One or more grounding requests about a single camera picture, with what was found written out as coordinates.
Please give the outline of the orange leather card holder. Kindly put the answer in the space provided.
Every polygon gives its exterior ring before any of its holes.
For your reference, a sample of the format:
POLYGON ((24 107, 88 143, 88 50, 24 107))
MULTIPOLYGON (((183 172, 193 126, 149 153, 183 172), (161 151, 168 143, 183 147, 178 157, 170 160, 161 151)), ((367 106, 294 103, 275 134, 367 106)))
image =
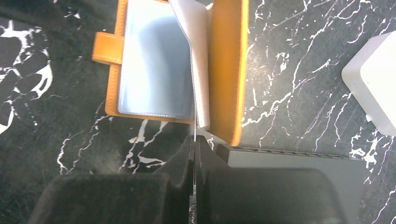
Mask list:
POLYGON ((237 146, 248 23, 247 0, 120 0, 92 52, 110 66, 106 113, 195 125, 237 146))

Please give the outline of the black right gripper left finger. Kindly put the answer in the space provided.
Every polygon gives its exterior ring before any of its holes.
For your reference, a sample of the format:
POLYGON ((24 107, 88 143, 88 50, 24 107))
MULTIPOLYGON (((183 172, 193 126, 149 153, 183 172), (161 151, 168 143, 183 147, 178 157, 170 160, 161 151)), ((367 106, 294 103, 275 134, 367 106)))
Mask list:
POLYGON ((41 194, 30 224, 186 224, 194 137, 153 173, 62 175, 41 194))

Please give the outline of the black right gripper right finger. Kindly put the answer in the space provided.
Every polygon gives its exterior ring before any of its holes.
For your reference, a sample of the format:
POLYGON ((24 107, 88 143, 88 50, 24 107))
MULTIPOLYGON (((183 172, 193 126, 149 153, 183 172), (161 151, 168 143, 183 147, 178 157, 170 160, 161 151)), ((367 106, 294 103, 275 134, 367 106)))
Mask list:
POLYGON ((345 224, 331 181, 311 168, 233 168, 194 137, 199 224, 345 224))

